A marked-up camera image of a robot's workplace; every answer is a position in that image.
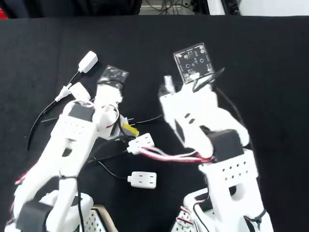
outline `electrical outlet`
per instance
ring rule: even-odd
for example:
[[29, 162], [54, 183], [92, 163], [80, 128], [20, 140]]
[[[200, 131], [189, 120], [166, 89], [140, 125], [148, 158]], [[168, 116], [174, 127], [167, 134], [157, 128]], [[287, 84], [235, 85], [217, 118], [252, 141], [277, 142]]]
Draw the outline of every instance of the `electrical outlet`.
[[156, 173], [149, 172], [132, 172], [127, 177], [131, 186], [144, 189], [154, 189], [156, 187]]
[[150, 133], [143, 134], [139, 137], [137, 137], [134, 140], [131, 140], [128, 143], [129, 147], [127, 148], [127, 151], [129, 153], [132, 153], [133, 155], [136, 155], [140, 152], [140, 148], [142, 147], [154, 147], [154, 141], [150, 135]]

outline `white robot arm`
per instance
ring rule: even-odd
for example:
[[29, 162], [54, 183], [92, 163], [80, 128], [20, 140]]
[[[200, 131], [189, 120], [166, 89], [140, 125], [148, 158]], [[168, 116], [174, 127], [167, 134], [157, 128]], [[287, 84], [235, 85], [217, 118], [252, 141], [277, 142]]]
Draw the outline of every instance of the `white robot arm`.
[[[40, 159], [15, 192], [14, 221], [6, 226], [6, 232], [44, 231], [45, 226], [49, 232], [71, 232], [80, 224], [80, 218], [76, 216], [78, 211], [83, 218], [88, 216], [93, 200], [86, 194], [76, 194], [78, 174], [96, 139], [118, 138], [121, 134], [119, 125], [127, 123], [118, 111], [121, 88], [110, 83], [123, 83], [128, 73], [112, 66], [106, 70], [108, 73], [102, 75], [104, 82], [98, 84], [94, 103], [74, 100], [64, 107]], [[37, 191], [55, 176], [60, 177], [59, 190], [40, 202], [33, 200]], [[80, 209], [73, 204], [76, 197], [81, 197]]]
[[[218, 107], [216, 94], [209, 84], [216, 74], [204, 44], [184, 49], [174, 57], [184, 85], [177, 93], [169, 91], [171, 79], [165, 77], [166, 92], [160, 97], [164, 118], [184, 147], [193, 148], [203, 158], [215, 160], [199, 165], [208, 188], [184, 199], [196, 230], [273, 232], [256, 181], [258, 171], [253, 152], [243, 148], [249, 143], [248, 132], [228, 111]], [[195, 91], [196, 86], [203, 83], [208, 84]], [[236, 188], [233, 195], [231, 187]], [[212, 209], [202, 212], [195, 197], [207, 192]], [[183, 229], [183, 225], [176, 221], [172, 231], [178, 229]]]

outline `black cable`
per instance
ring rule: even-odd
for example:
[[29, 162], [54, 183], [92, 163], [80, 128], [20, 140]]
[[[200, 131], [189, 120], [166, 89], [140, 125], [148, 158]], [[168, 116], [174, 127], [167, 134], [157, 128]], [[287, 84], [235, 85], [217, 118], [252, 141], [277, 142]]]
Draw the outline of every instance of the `black cable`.
[[77, 71], [77, 73], [70, 79], [69, 83], [72, 83], [72, 81], [78, 76], [78, 74], [80, 74], [79, 71]]
[[[184, 7], [184, 8], [187, 8], [187, 9], [191, 10], [193, 13], [195, 13], [194, 10], [192, 10], [192, 9], [190, 8], [191, 5], [186, 6], [186, 5], [183, 5], [183, 4], [180, 4], [180, 3], [175, 3], [175, 4], [173, 4], [173, 6], [182, 6], [182, 7]], [[165, 9], [165, 11], [167, 12], [171, 7], [172, 7], [172, 6], [169, 6], [168, 8]]]
[[79, 214], [79, 218], [80, 218], [80, 221], [81, 221], [82, 232], [85, 232], [84, 218], [83, 218], [82, 206], [81, 206], [82, 196], [81, 196], [81, 191], [80, 191], [79, 184], [78, 184], [78, 177], [60, 175], [59, 179], [60, 180], [76, 179], [77, 198], [78, 198], [78, 202], [77, 202], [78, 214]]
[[[244, 123], [244, 120], [243, 120], [243, 118], [242, 118], [242, 116], [241, 116], [241, 114], [240, 114], [240, 111], [239, 111], [238, 108], [234, 105], [234, 103], [232, 102], [232, 100], [230, 100], [230, 99], [222, 92], [222, 90], [220, 90], [218, 87], [216, 87], [216, 90], [217, 90], [217, 92], [227, 101], [227, 103], [229, 103], [230, 106], [233, 108], [233, 110], [235, 111], [235, 113], [236, 113], [236, 115], [237, 115], [237, 117], [238, 117], [238, 120], [239, 120], [240, 124], [241, 124], [244, 128], [247, 129], [247, 127], [246, 127], [246, 125], [245, 125], [245, 123]], [[249, 145], [250, 145], [251, 150], [252, 150], [252, 152], [253, 152], [254, 159], [256, 160], [256, 162], [255, 162], [255, 163], [256, 163], [256, 167], [257, 167], [257, 169], [259, 170], [259, 168], [258, 168], [258, 163], [257, 163], [257, 158], [256, 158], [256, 150], [255, 150], [255, 147], [254, 147], [254, 145], [253, 145], [253, 142], [252, 142], [250, 136], [249, 136]], [[257, 183], [258, 183], [258, 185], [260, 186], [260, 178], [257, 178]]]
[[197, 211], [195, 210], [195, 206], [196, 206], [197, 204], [198, 204], [198, 203], [195, 203], [195, 204], [193, 205], [193, 211], [194, 211], [195, 215], [197, 216], [198, 220], [199, 220], [199, 221], [203, 224], [203, 226], [206, 228], [207, 232], [209, 232], [207, 226], [204, 224], [204, 222], [201, 220], [201, 218], [200, 218], [199, 215], [197, 214]]
[[224, 72], [224, 70], [225, 70], [225, 68], [221, 68], [219, 71], [213, 73], [210, 79], [208, 79], [207, 81], [204, 81], [203, 83], [199, 84], [197, 87], [196, 87], [196, 85], [197, 85], [198, 80], [196, 80], [194, 82], [194, 84], [193, 84], [192, 91], [194, 93], [196, 93], [199, 90], [201, 90], [203, 87], [205, 87], [206, 85], [208, 85], [211, 82], [215, 81]]
[[110, 144], [111, 142], [114, 142], [114, 141], [116, 141], [116, 140], [118, 140], [118, 139], [123, 139], [123, 138], [125, 138], [125, 137], [126, 137], [125, 135], [119, 135], [119, 136], [117, 136], [117, 137], [115, 137], [115, 138], [113, 138], [113, 139], [104, 141], [103, 143], [101, 143], [100, 145], [98, 145], [94, 151], [92, 151], [92, 152], [90, 153], [89, 157], [90, 157], [90, 158], [94, 157], [95, 154], [98, 153], [98, 152], [102, 149], [102, 147], [106, 146], [107, 144]]
[[59, 119], [59, 117], [51, 117], [51, 118], [48, 118], [46, 120], [41, 121], [41, 123], [52, 122], [52, 121], [56, 121], [58, 119]]
[[87, 164], [93, 163], [93, 162], [95, 162], [95, 161], [97, 161], [97, 160], [98, 160], [98, 161], [111, 160], [111, 159], [114, 159], [114, 158], [116, 158], [116, 157], [119, 157], [120, 155], [125, 154], [126, 152], [127, 152], [127, 151], [125, 150], [125, 151], [120, 152], [120, 153], [118, 153], [118, 154], [116, 154], [116, 155], [111, 155], [111, 156], [105, 156], [105, 157], [102, 157], [102, 158], [92, 159], [92, 160], [88, 161]]
[[30, 130], [29, 136], [28, 136], [27, 150], [29, 150], [29, 148], [30, 148], [30, 144], [31, 144], [31, 141], [32, 141], [34, 132], [35, 132], [37, 126], [38, 126], [39, 120], [41, 119], [41, 117], [42, 117], [44, 114], [46, 114], [49, 110], [52, 109], [52, 107], [54, 106], [55, 103], [56, 103], [56, 101], [53, 100], [47, 107], [45, 107], [45, 109], [43, 109], [43, 111], [39, 114], [39, 116], [37, 117], [37, 119], [34, 121], [32, 127], [31, 127], [31, 130]]
[[100, 160], [98, 160], [96, 157], [93, 157], [93, 159], [100, 164], [110, 175], [112, 175], [113, 177], [119, 179], [119, 180], [127, 180], [126, 177], [122, 177], [122, 176], [118, 176], [114, 173], [112, 173]]

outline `black cloth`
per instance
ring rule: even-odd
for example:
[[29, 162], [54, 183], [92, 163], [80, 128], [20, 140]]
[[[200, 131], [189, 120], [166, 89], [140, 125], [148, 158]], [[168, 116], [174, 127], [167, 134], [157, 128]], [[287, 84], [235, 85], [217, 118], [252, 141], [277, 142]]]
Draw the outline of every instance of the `black cloth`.
[[[261, 194], [276, 232], [304, 231], [308, 221], [308, 17], [128, 16], [0, 21], [0, 221], [3, 228], [14, 180], [39, 158], [53, 128], [41, 125], [26, 151], [40, 111], [74, 75], [81, 58], [97, 53], [99, 64], [81, 78], [95, 94], [106, 65], [130, 72], [120, 111], [147, 119], [161, 113], [157, 97], [163, 75], [181, 83], [172, 53], [204, 42], [217, 86], [235, 103], [257, 150]], [[56, 116], [64, 100], [49, 113]], [[219, 104], [234, 113], [219, 97]], [[183, 152], [169, 126], [138, 126], [157, 147]], [[113, 144], [98, 157], [123, 149]], [[119, 231], [169, 231], [186, 194], [205, 187], [196, 164], [159, 162], [123, 155], [105, 162], [111, 171], [157, 172], [157, 188], [133, 188], [97, 165], [80, 174], [81, 191], [110, 212]], [[49, 190], [56, 188], [51, 183]]]

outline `electrical cord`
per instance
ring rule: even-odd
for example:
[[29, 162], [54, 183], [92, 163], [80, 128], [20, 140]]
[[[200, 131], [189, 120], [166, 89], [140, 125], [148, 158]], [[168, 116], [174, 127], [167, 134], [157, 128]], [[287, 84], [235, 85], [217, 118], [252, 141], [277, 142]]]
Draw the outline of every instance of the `electrical cord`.
[[205, 227], [205, 229], [207, 230], [207, 232], [209, 232], [207, 226], [205, 225], [205, 223], [201, 220], [200, 216], [198, 215], [196, 209], [195, 209], [195, 206], [197, 204], [200, 204], [201, 202], [196, 202], [194, 205], [193, 205], [193, 212], [195, 213], [195, 215], [197, 216], [198, 220], [202, 223], [202, 225]]
[[99, 164], [101, 165], [101, 167], [103, 167], [110, 175], [112, 175], [113, 177], [119, 179], [119, 180], [127, 180], [126, 177], [122, 177], [122, 176], [118, 176], [116, 174], [114, 174], [113, 172], [111, 172], [100, 160], [98, 160], [96, 157], [93, 157], [93, 159]]
[[77, 73], [70, 79], [69, 83], [72, 83], [72, 81], [73, 81], [75, 78], [77, 78], [77, 76], [78, 76], [79, 73], [80, 73], [80, 72], [77, 71]]
[[150, 2], [149, 2], [148, 0], [146, 0], [146, 2], [147, 2], [147, 4], [148, 4], [151, 8], [153, 8], [155, 11], [159, 11], [159, 12], [162, 11], [162, 8], [161, 8], [161, 9], [155, 8], [152, 4], [150, 4]]
[[116, 157], [119, 157], [120, 155], [123, 155], [123, 154], [125, 154], [125, 153], [127, 153], [127, 150], [124, 150], [124, 151], [122, 151], [122, 152], [120, 152], [120, 153], [118, 153], [118, 154], [116, 154], [116, 155], [111, 155], [111, 156], [105, 156], [105, 157], [102, 157], [102, 158], [92, 159], [92, 160], [88, 161], [87, 164], [93, 163], [93, 162], [95, 162], [95, 161], [111, 160], [111, 159], [114, 159], [114, 158], [116, 158]]
[[[75, 80], [75, 79], [77, 78], [78, 74], [80, 74], [79, 71], [77, 71], [77, 73], [70, 79], [68, 85], [71, 84], [72, 81]], [[43, 109], [43, 111], [39, 114], [39, 116], [38, 116], [38, 117], [36, 118], [36, 120], [34, 121], [32, 127], [31, 127], [31, 130], [30, 130], [29, 136], [28, 136], [27, 150], [29, 150], [29, 148], [30, 148], [30, 144], [31, 144], [31, 142], [32, 142], [32, 138], [33, 138], [34, 132], [35, 132], [37, 126], [38, 126], [38, 123], [39, 123], [41, 117], [42, 117], [43, 115], [45, 115], [48, 111], [50, 111], [50, 110], [54, 107], [54, 105], [55, 105], [57, 102], [58, 102], [57, 100], [53, 100], [47, 107], [45, 107], [45, 109]]]
[[223, 72], [224, 72], [225, 68], [221, 68], [219, 71], [215, 72], [212, 74], [211, 78], [209, 78], [207, 81], [202, 82], [201, 84], [197, 85], [198, 80], [196, 80], [193, 84], [192, 87], [192, 91], [194, 93], [198, 92], [199, 90], [201, 90], [203, 87], [205, 87], [206, 85], [210, 84], [211, 82], [215, 81]]
[[158, 118], [160, 118], [162, 116], [163, 116], [163, 114], [160, 114], [160, 115], [158, 115], [156, 117], [152, 117], [150, 119], [146, 119], [146, 120], [143, 120], [143, 121], [132, 122], [132, 123], [133, 124], [141, 124], [141, 123], [145, 123], [145, 122], [151, 122], [151, 121], [154, 121], [154, 120], [156, 120], [156, 119], [158, 119]]
[[47, 107], [45, 107], [43, 109], [43, 111], [39, 114], [39, 116], [36, 118], [36, 120], [34, 121], [32, 127], [31, 127], [31, 130], [30, 130], [30, 133], [29, 133], [29, 136], [28, 136], [28, 142], [27, 142], [27, 150], [29, 150], [30, 148], [30, 144], [31, 144], [31, 141], [32, 141], [32, 138], [33, 138], [33, 135], [34, 135], [34, 132], [38, 126], [38, 123], [41, 119], [41, 117], [43, 115], [45, 115], [49, 110], [52, 109], [52, 107], [56, 104], [56, 101], [53, 100]]
[[79, 214], [79, 218], [81, 221], [82, 232], [85, 232], [84, 218], [83, 218], [82, 206], [81, 206], [82, 196], [81, 196], [81, 191], [79, 188], [78, 177], [77, 176], [64, 176], [60, 174], [59, 179], [60, 180], [65, 180], [65, 179], [75, 179], [76, 180], [77, 198], [78, 198], [78, 202], [77, 202], [78, 214]]

